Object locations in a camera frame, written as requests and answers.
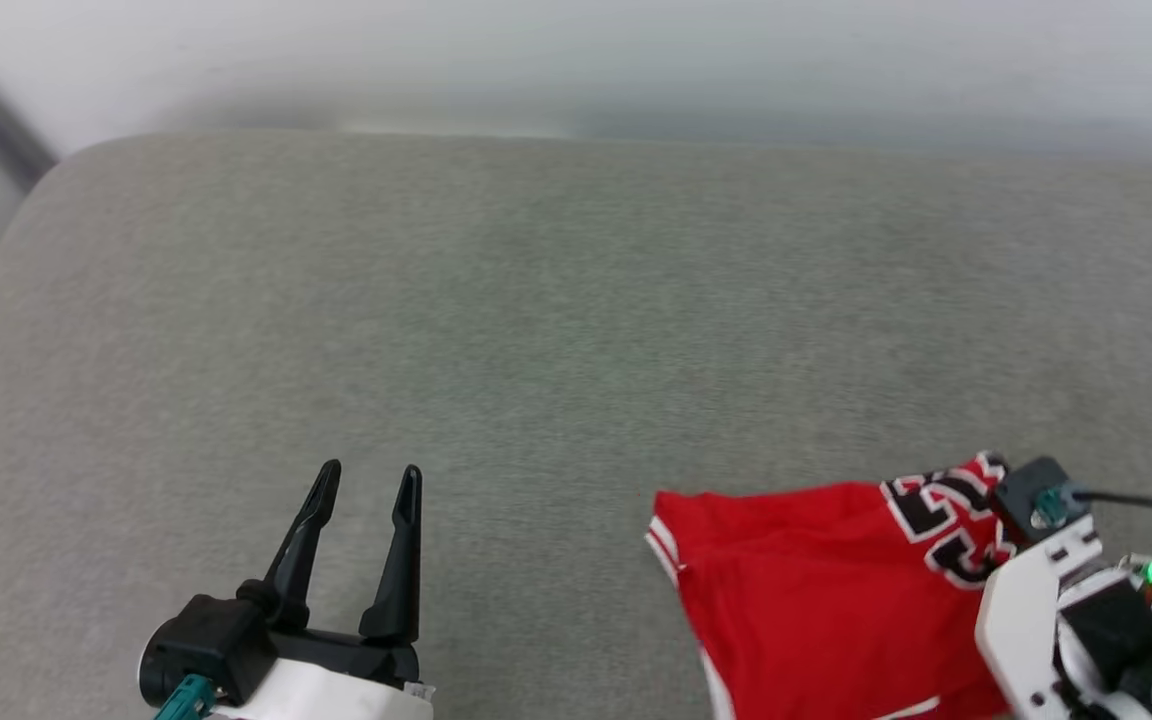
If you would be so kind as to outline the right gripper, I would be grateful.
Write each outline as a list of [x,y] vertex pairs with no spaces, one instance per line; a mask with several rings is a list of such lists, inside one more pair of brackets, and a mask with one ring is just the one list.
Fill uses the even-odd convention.
[[991,575],[975,642],[1016,719],[1152,719],[1152,556],[1070,521]]

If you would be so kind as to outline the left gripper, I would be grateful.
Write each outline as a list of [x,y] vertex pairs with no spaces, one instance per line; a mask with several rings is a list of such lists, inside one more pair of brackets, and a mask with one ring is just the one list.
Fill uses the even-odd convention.
[[420,682],[414,642],[420,628],[422,473],[399,483],[393,533],[376,600],[358,632],[300,632],[317,543],[332,520],[342,465],[324,462],[262,579],[238,585],[238,600],[262,611],[278,660],[243,705],[219,700],[211,719],[433,719],[433,687]]

